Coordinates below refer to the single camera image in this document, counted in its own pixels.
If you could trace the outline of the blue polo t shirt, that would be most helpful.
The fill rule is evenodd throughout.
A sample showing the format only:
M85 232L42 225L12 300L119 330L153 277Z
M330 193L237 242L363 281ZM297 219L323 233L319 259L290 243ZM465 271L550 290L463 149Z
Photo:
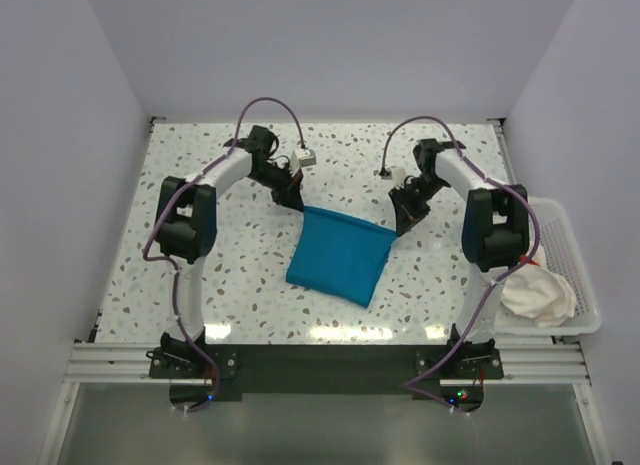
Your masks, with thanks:
M286 281L366 308L396 238L369 221L308 206Z

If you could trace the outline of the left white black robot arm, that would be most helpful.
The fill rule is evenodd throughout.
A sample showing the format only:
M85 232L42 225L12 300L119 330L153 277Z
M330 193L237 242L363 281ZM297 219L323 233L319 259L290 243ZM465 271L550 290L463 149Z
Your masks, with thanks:
M276 163L278 137L254 126L249 136L233 138L203 170L184 178L169 176L161 184L156 221L143 249L148 262L166 261L172 271L169 326L161 346L175 349L171 363L185 377L200 375L207 365L202 312L202 277L217 238L217 201L237 182L249 178L271 191L275 204L302 212L303 169L316 164L306 146Z

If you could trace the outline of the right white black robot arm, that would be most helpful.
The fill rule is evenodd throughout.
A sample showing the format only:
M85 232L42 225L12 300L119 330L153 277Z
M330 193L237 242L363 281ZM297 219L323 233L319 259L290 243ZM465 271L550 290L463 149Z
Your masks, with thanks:
M469 263L463 308L452 326L449 343L463 343L445 354L448 371L469 377L481 365L472 345L494 338L494 324L505 282L529 250L528 196L521 185L508 186L488 177L471 163L465 149L452 141L423 139L412 150L416 176L398 166L382 165L380 175L393 182L388 192L401 237L424 220L429 202L443 189L465 202L461 230L462 253Z

